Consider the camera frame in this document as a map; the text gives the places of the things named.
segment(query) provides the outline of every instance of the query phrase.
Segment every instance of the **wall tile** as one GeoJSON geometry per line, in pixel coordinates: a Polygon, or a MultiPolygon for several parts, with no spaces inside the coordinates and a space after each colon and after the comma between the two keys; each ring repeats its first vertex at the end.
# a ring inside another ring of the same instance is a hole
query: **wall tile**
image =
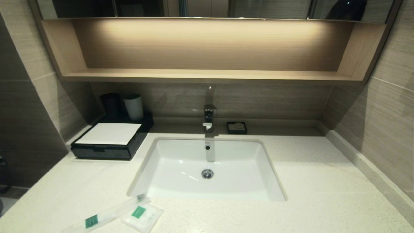
{"type": "Polygon", "coordinates": [[[31,79],[54,72],[27,0],[1,0],[0,12],[31,79]]]}
{"type": "Polygon", "coordinates": [[[33,80],[33,84],[65,141],[101,114],[89,83],[60,82],[53,73],[33,80]]]}
{"type": "Polygon", "coordinates": [[[31,81],[1,82],[0,148],[67,152],[31,81]]]}
{"type": "Polygon", "coordinates": [[[0,14],[0,81],[29,80],[12,38],[0,14]]]}
{"type": "Polygon", "coordinates": [[[156,117],[202,117],[212,100],[220,118],[319,119],[331,86],[91,83],[104,93],[137,92],[156,117]]]}
{"type": "Polygon", "coordinates": [[[414,200],[414,92],[375,78],[335,86],[323,121],[414,200]]]}
{"type": "Polygon", "coordinates": [[[62,152],[33,152],[33,151],[0,151],[10,167],[14,178],[14,186],[31,187],[66,153],[62,152]]]}
{"type": "Polygon", "coordinates": [[[372,76],[414,90],[414,0],[405,0],[372,76]]]}

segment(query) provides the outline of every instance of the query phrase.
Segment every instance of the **undermount sink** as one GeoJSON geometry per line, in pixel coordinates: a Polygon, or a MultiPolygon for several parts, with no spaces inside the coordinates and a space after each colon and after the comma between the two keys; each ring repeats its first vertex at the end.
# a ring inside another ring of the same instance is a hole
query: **undermount sink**
{"type": "Polygon", "coordinates": [[[285,201],[258,141],[157,139],[128,194],[141,193],[156,198],[285,201]]]}

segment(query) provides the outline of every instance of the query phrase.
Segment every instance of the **countertop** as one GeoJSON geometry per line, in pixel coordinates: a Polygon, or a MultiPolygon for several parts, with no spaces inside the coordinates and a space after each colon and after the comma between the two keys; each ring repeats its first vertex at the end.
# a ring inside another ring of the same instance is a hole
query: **countertop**
{"type": "MultiPolygon", "coordinates": [[[[127,191],[155,138],[204,138],[201,133],[175,133],[163,125],[154,126],[152,132],[131,161],[78,160],[69,153],[0,218],[0,232],[60,232],[129,199],[127,191]]],[[[249,132],[252,135],[217,138],[261,140],[287,201],[153,198],[152,204],[165,210],[153,233],[414,231],[316,129],[265,127],[249,132]]],[[[115,220],[93,232],[137,231],[115,220]]]]}

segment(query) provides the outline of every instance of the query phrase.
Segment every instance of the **black organizer box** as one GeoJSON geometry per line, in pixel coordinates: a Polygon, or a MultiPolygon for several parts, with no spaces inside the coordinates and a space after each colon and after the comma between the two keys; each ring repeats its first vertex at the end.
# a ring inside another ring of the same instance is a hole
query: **black organizer box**
{"type": "Polygon", "coordinates": [[[117,120],[105,117],[98,123],[135,123],[142,125],[127,145],[76,144],[81,137],[96,125],[95,124],[71,144],[71,150],[76,157],[82,159],[131,160],[144,141],[149,130],[154,125],[151,114],[144,114],[144,119],[139,121],[132,121],[127,116],[117,120]]]}

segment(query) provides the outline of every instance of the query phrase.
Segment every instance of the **green label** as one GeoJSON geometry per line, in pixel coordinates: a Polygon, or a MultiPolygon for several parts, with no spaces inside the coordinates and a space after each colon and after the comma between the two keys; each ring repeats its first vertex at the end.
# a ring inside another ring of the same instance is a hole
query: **green label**
{"type": "Polygon", "coordinates": [[[138,206],[138,208],[131,214],[135,218],[140,218],[141,215],[145,212],[145,208],[138,206]]]}
{"type": "Polygon", "coordinates": [[[98,215],[94,215],[85,220],[85,227],[86,229],[90,228],[91,226],[98,224],[98,215]]]}

